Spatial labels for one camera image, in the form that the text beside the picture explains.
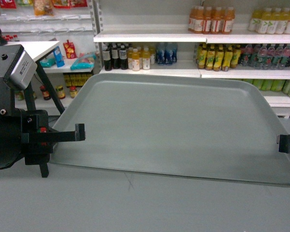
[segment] gray plastic tray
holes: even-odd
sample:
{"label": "gray plastic tray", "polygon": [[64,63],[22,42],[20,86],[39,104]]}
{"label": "gray plastic tray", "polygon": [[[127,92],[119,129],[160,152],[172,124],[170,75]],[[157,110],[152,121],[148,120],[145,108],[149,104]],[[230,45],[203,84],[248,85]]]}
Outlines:
{"label": "gray plastic tray", "polygon": [[287,134],[254,86],[240,81],[99,74],[56,122],[86,140],[59,143],[52,163],[290,186]]}

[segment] screw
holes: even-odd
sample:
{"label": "screw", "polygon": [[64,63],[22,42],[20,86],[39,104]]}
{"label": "screw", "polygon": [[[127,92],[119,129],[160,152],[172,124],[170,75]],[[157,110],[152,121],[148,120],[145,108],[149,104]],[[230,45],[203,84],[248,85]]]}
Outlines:
{"label": "screw", "polygon": [[6,110],[5,109],[0,110],[0,114],[1,115],[5,115],[6,114]]}

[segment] dark soda bottle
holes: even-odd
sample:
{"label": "dark soda bottle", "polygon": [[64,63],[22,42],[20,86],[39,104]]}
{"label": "dark soda bottle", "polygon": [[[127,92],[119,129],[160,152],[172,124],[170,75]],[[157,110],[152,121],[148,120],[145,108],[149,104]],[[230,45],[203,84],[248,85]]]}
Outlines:
{"label": "dark soda bottle", "polygon": [[121,48],[119,50],[119,58],[120,58],[121,69],[122,70],[128,69],[127,54],[126,54],[126,48],[124,45],[121,45]]}

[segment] jar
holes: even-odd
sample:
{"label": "jar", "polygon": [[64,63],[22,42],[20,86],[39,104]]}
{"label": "jar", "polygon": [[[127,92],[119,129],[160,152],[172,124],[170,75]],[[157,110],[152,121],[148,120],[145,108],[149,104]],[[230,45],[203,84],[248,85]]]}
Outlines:
{"label": "jar", "polygon": [[40,90],[42,91],[43,98],[45,101],[49,100],[51,97],[49,95],[49,92],[46,90],[45,86],[40,86]]}
{"label": "jar", "polygon": [[56,86],[56,92],[57,92],[57,96],[60,99],[64,99],[66,97],[63,86]]}
{"label": "jar", "polygon": [[71,95],[71,98],[75,98],[76,95],[77,95],[77,89],[76,89],[76,87],[75,86],[71,86],[69,88],[69,93]]}

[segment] store shelf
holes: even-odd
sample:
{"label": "store shelf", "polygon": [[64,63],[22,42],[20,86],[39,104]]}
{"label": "store shelf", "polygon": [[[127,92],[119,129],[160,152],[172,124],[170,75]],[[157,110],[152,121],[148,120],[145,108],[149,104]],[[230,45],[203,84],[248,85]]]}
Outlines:
{"label": "store shelf", "polygon": [[126,73],[126,74],[148,74],[148,75],[167,75],[167,76],[186,76],[186,77],[200,77],[200,73],[196,68],[196,64],[193,61],[178,61],[171,66],[160,66],[154,64],[149,70],[139,70],[138,72],[131,69],[121,70],[112,69],[111,71],[105,71],[103,68],[100,73]]}
{"label": "store shelf", "polygon": [[251,67],[238,65],[227,72],[215,72],[200,69],[202,78],[227,78],[227,79],[290,79],[290,67],[283,70],[256,70]]}
{"label": "store shelf", "polygon": [[44,71],[46,73],[85,73],[85,72],[91,72],[93,68],[90,69],[77,69],[77,70],[71,70],[71,65],[75,62],[77,58],[75,59],[64,59],[65,65],[58,68],[56,65],[53,65],[50,68],[44,68]]}

